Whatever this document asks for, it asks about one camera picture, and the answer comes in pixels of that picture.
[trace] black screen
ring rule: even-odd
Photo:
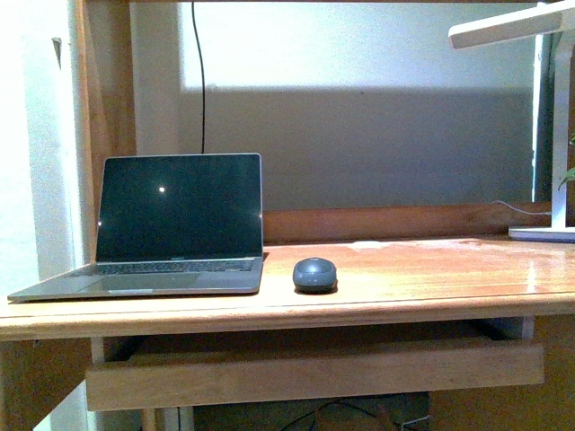
[[[258,154],[106,160],[99,262],[260,256]]]

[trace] wireless mouse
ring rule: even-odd
[[[308,258],[294,266],[294,284],[299,294],[330,294],[337,290],[335,265],[327,259]]]

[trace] desk surface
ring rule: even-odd
[[[249,296],[0,305],[0,340],[287,329],[575,312],[575,245],[442,239],[265,249]],[[332,260],[339,289],[298,295],[307,257]]]

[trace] desk lamp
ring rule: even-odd
[[[518,240],[575,242],[575,228],[566,227],[567,172],[569,145],[569,101],[571,58],[575,47],[575,0],[542,4],[519,12],[452,27],[449,40],[455,49],[470,48],[537,34],[562,31],[555,53],[553,106],[553,191],[551,227],[511,227],[509,236]]]

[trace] laptop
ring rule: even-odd
[[[262,232],[259,154],[112,157],[95,264],[8,299],[254,294]]]

